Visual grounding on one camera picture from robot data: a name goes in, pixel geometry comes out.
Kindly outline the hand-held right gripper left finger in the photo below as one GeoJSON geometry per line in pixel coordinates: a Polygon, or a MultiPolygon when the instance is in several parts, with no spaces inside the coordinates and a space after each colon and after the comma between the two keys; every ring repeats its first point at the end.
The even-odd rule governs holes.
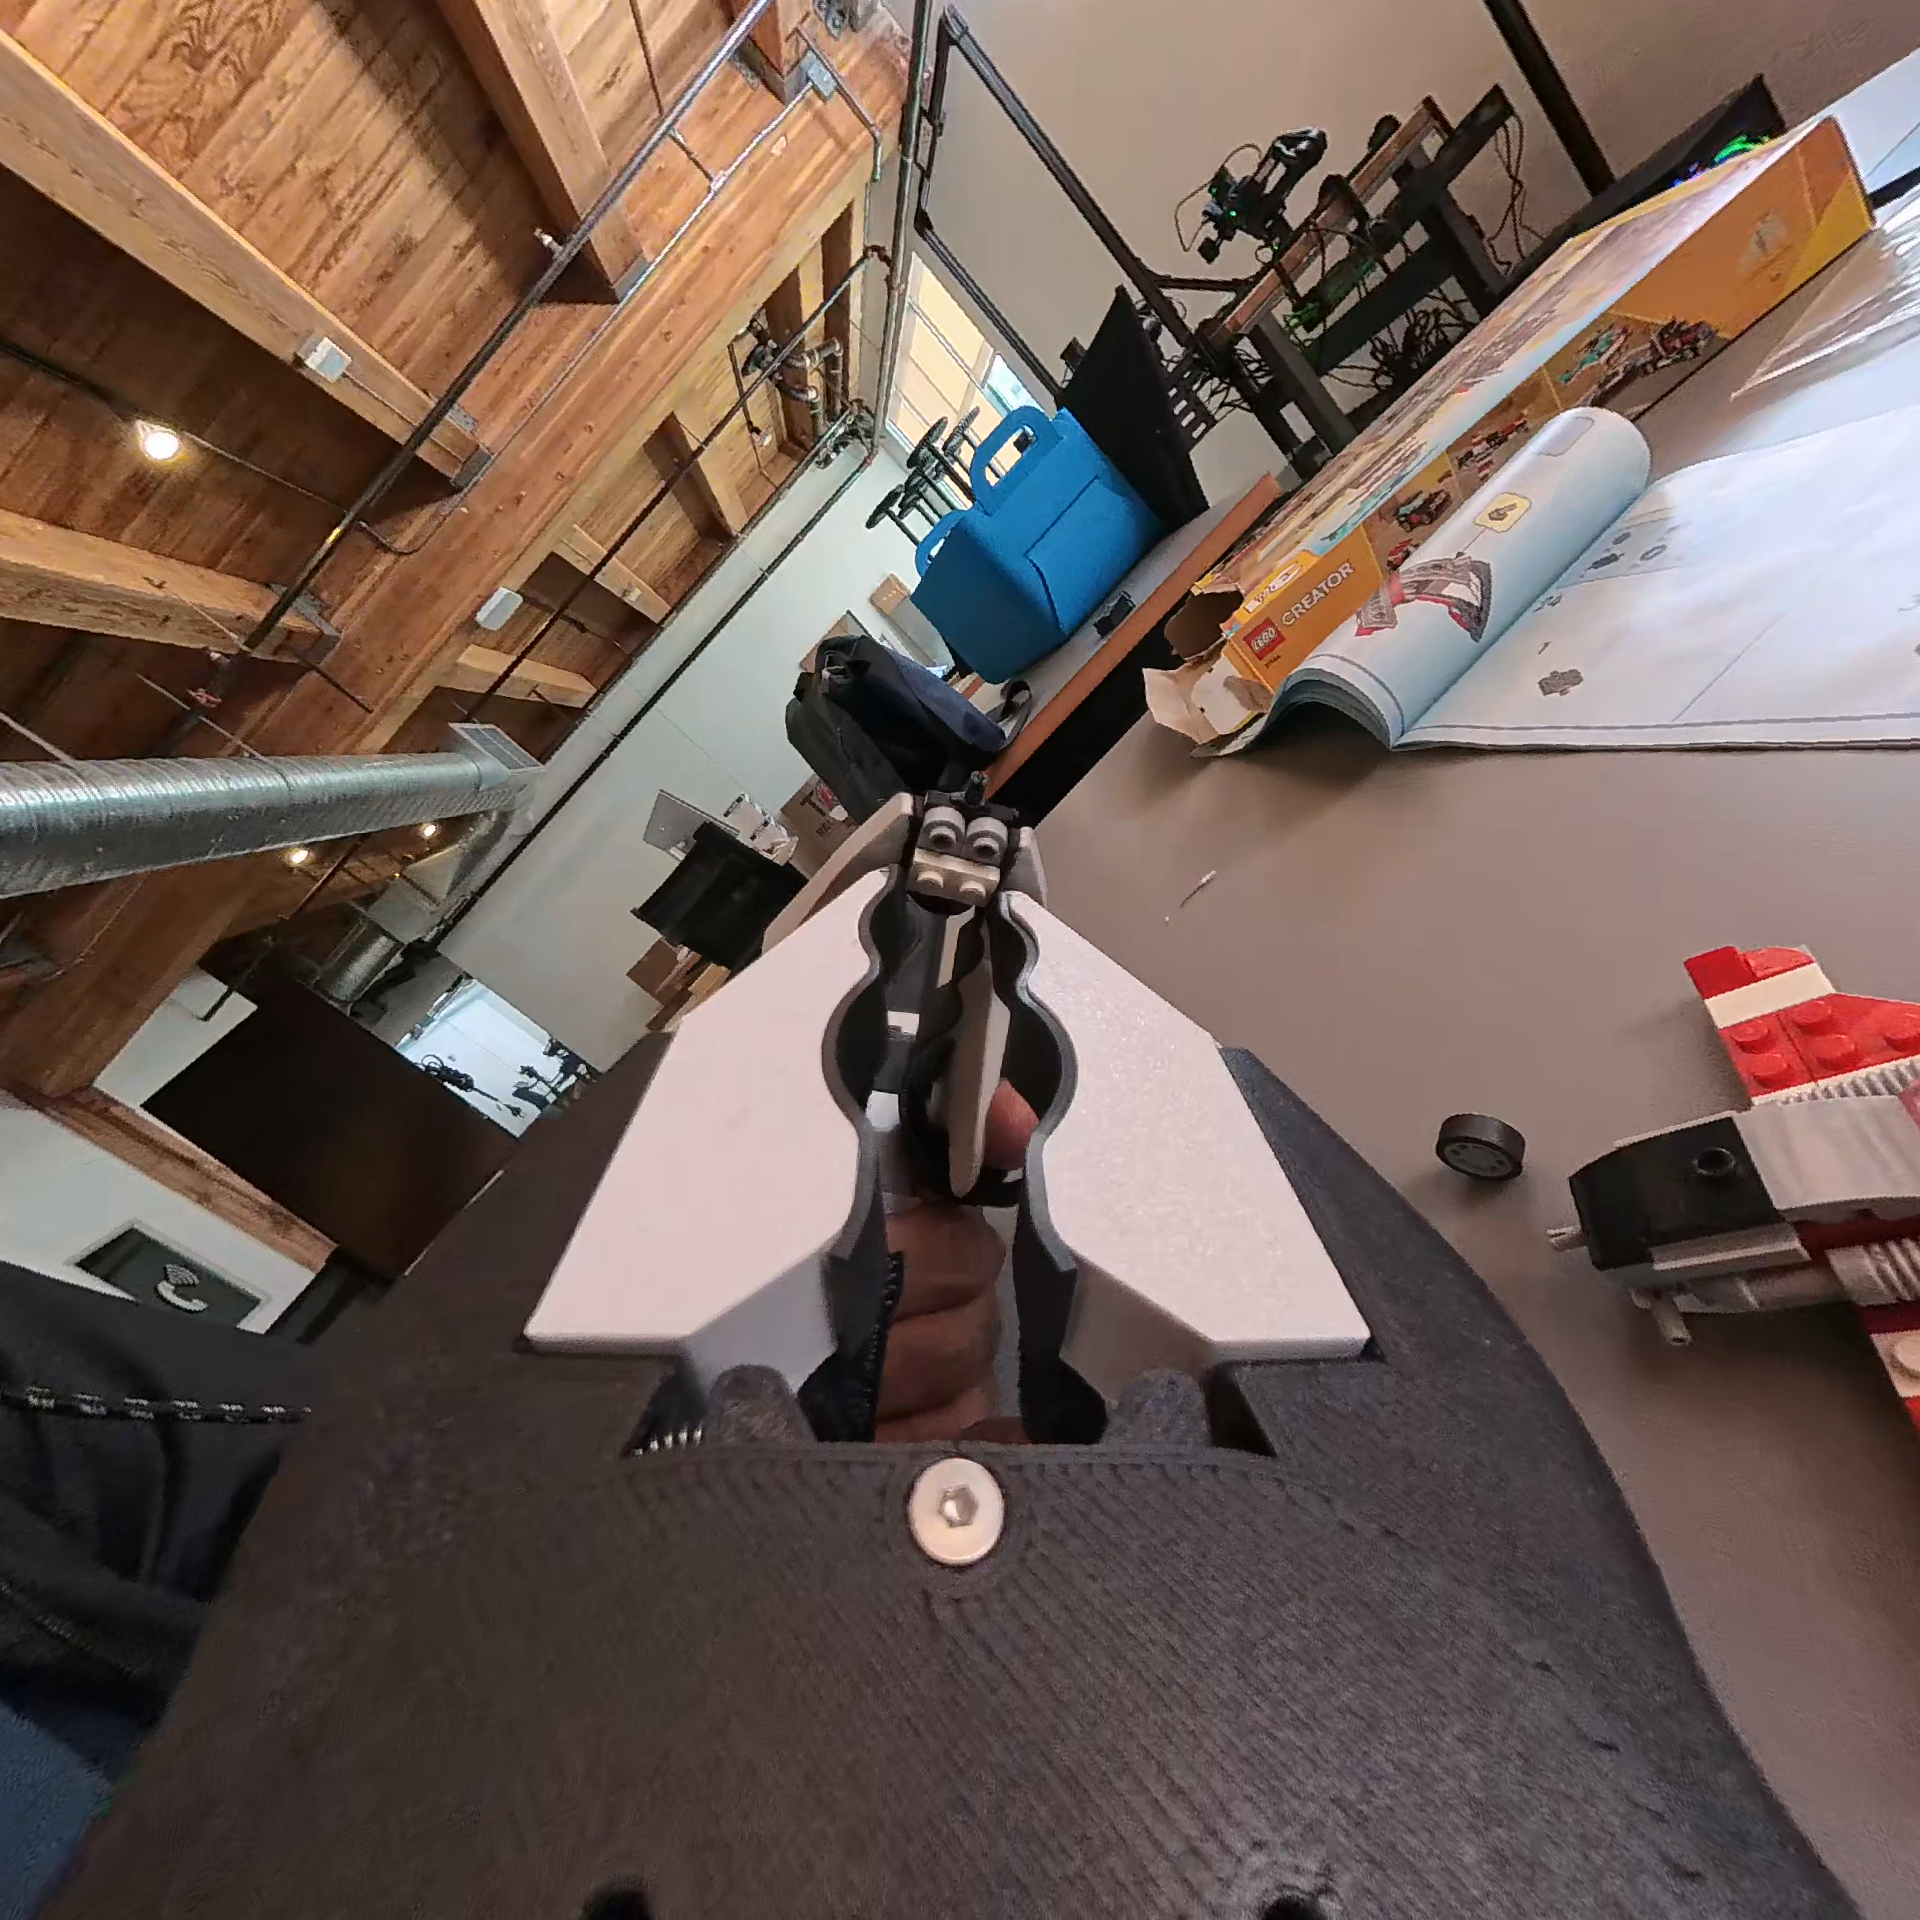
{"type": "Polygon", "coordinates": [[[525,1320],[542,1356],[878,1369],[897,1301],[868,1114],[897,872],[872,872],[689,1011],[525,1320]]]}

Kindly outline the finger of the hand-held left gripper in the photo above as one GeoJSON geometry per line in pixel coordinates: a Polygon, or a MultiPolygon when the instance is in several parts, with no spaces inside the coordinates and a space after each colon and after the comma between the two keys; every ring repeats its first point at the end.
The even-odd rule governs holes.
{"type": "Polygon", "coordinates": [[[967,1196],[987,1169],[987,1132],[1007,1048],[996,987],[994,909],[977,909],[954,943],[948,975],[954,1019],[948,1060],[948,1186],[967,1196]]]}
{"type": "Polygon", "coordinates": [[[914,828],[914,795],[891,795],[828,854],[827,863],[774,915],[765,929],[765,955],[772,955],[813,913],[840,897],[853,883],[870,875],[894,875],[914,828]]]}

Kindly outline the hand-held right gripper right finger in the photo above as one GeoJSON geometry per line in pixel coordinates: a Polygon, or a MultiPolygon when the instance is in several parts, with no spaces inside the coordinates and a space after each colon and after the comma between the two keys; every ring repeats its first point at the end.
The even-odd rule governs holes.
{"type": "Polygon", "coordinates": [[[1030,889],[1007,883],[990,909],[998,1090],[1020,1090],[1035,1128],[1007,1171],[987,1132],[969,1196],[1015,1186],[1020,1390],[1361,1356],[1363,1312],[1223,1048],[1030,889]]]}

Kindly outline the black wheel with grey axle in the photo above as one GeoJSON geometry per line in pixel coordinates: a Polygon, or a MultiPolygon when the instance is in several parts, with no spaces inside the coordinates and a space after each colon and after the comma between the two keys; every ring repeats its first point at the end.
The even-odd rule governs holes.
{"type": "Polygon", "coordinates": [[[983,909],[1007,883],[1021,833],[1020,811],[990,799],[983,772],[923,793],[902,854],[906,901],[937,915],[983,909]]]}

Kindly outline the red white toy brick airplane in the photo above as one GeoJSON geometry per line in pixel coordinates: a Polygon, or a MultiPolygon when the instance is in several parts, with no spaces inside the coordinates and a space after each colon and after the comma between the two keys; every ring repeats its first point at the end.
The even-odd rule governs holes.
{"type": "Polygon", "coordinates": [[[1843,1304],[1918,1421],[1918,1007],[1831,985],[1804,947],[1685,961],[1745,1105],[1622,1139],[1548,1229],[1668,1344],[1691,1319],[1843,1304]]]}

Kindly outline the person's left forearm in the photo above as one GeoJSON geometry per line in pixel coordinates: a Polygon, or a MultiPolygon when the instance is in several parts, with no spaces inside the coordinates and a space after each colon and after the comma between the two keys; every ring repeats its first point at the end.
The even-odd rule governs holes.
{"type": "Polygon", "coordinates": [[[6,1263],[5,1703],[90,1763],[123,1759],[322,1389],[297,1342],[6,1263]]]}

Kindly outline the grey desk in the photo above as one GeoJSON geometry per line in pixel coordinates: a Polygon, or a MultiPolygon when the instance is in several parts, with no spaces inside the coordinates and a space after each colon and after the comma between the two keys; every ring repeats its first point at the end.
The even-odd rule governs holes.
{"type": "Polygon", "coordinates": [[[1255,1052],[1449,1236],[1602,1449],[1726,1715],[1863,1915],[1915,1915],[1915,1434],[1839,1311],[1668,1346],[1567,1178],[1737,1095],[1683,961],[1915,996],[1915,751],[1387,753],[1307,711],[1200,763],[1135,726],[1044,822],[1055,913],[1255,1052]],[[1433,1154],[1483,1113],[1482,1182],[1433,1154]]]}

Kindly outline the wooden top office desk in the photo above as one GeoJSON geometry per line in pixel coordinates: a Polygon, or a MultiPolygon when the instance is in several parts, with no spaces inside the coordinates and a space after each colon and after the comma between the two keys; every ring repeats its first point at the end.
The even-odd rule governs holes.
{"type": "Polygon", "coordinates": [[[1033,700],[1020,732],[987,772],[990,795],[1000,805],[1021,805],[1015,790],[1033,786],[1026,774],[1109,684],[1116,684],[1126,693],[1143,692],[1141,673],[1149,663],[1148,655],[1165,651],[1160,637],[1173,610],[1237,540],[1269,519],[1281,497],[1281,482],[1261,472],[1225,505],[1190,519],[1152,547],[1126,574],[1119,591],[1128,596],[1131,607],[1109,632],[1090,619],[1026,673],[1033,700]]]}

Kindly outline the person's left hand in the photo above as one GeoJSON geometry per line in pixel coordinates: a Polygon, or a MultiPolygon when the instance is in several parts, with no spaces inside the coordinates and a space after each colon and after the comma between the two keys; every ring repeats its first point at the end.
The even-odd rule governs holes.
{"type": "Polygon", "coordinates": [[[880,1444],[1021,1444],[998,1356],[1008,1243],[1000,1214],[942,1198],[923,1175],[888,1203],[902,1288],[876,1385],[880,1444]]]}

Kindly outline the black office chair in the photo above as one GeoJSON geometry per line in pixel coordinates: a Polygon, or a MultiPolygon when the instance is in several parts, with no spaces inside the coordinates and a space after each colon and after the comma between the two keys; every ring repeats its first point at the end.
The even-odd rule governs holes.
{"type": "Polygon", "coordinates": [[[790,860],[756,853],[722,825],[700,822],[675,869],[631,913],[671,945],[739,972],[804,883],[790,860]]]}

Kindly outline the black backpack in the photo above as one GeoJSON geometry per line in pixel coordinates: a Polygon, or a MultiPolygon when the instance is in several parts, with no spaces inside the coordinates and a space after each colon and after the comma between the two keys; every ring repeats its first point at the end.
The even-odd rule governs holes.
{"type": "Polygon", "coordinates": [[[900,793],[960,792],[1008,743],[954,686],[865,633],[828,636],[812,648],[783,725],[854,825],[900,793]]]}

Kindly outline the blue felt bag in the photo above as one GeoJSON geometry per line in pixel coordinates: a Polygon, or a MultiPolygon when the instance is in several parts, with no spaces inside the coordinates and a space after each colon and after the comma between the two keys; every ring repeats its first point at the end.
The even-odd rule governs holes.
{"type": "Polygon", "coordinates": [[[987,684],[1057,652],[1165,538],[1067,412],[1008,412],[971,453],[971,505],[918,542],[911,603],[987,684]]]}

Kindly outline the white instruction booklet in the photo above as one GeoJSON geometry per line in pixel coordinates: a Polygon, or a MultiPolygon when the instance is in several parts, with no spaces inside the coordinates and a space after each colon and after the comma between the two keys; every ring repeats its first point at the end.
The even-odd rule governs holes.
{"type": "Polygon", "coordinates": [[[1427,531],[1279,686],[1389,749],[1915,747],[1918,423],[1648,475],[1579,408],[1427,531]]]}

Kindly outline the orange toy brick cardboard box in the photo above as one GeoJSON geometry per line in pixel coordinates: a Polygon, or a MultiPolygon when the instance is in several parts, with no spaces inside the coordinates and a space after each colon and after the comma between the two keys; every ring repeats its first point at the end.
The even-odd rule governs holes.
{"type": "Polygon", "coordinates": [[[1645,492],[1645,409],[1871,227],[1836,115],[1560,243],[1166,625],[1204,754],[1318,702],[1397,743],[1645,492]]]}

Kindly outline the person's legs in jeans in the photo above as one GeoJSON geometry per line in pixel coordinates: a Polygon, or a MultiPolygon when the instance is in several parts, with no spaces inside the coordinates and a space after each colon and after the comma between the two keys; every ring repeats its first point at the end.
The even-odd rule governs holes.
{"type": "Polygon", "coordinates": [[[26,1681],[2,1692],[2,1915],[35,1915],[109,1806],[148,1722],[26,1681]]]}

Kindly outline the silver ventilation duct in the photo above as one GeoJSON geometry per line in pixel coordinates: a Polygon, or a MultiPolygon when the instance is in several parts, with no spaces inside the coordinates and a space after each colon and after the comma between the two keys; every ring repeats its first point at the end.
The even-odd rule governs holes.
{"type": "Polygon", "coordinates": [[[493,726],[417,754],[6,761],[2,897],[493,813],[538,779],[493,726]]]}

